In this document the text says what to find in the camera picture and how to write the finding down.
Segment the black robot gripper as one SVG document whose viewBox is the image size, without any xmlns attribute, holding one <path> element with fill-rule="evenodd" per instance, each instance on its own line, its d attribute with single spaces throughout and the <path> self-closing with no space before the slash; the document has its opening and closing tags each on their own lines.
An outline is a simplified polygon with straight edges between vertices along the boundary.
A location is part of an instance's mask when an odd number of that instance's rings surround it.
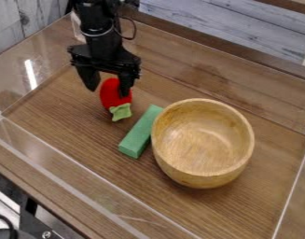
<svg viewBox="0 0 305 239">
<path fill-rule="evenodd" d="M 75 45 L 67 48 L 71 54 L 71 64 L 77 69 L 79 76 L 91 91 L 96 91 L 101 77 L 99 71 L 119 75 L 120 95 L 125 97 L 135 84 L 135 78 L 141 73 L 141 58 L 124 47 L 119 47 L 109 55 L 95 56 L 88 45 Z"/>
</svg>

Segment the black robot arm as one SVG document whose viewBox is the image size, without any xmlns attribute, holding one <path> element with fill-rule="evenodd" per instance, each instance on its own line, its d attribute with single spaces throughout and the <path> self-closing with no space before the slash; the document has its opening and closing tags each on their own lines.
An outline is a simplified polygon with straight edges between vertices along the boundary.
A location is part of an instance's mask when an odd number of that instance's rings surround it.
<svg viewBox="0 0 305 239">
<path fill-rule="evenodd" d="M 137 7 L 140 0 L 72 0 L 85 43 L 67 48 L 71 65 L 85 87 L 95 91 L 101 81 L 100 73 L 113 74 L 120 82 L 121 98 L 129 94 L 141 72 L 141 58 L 124 47 L 124 40 L 132 40 L 137 33 L 137 27 L 133 27 L 133 35 L 123 35 L 120 19 L 135 24 L 131 18 L 120 15 L 124 5 Z"/>
</svg>

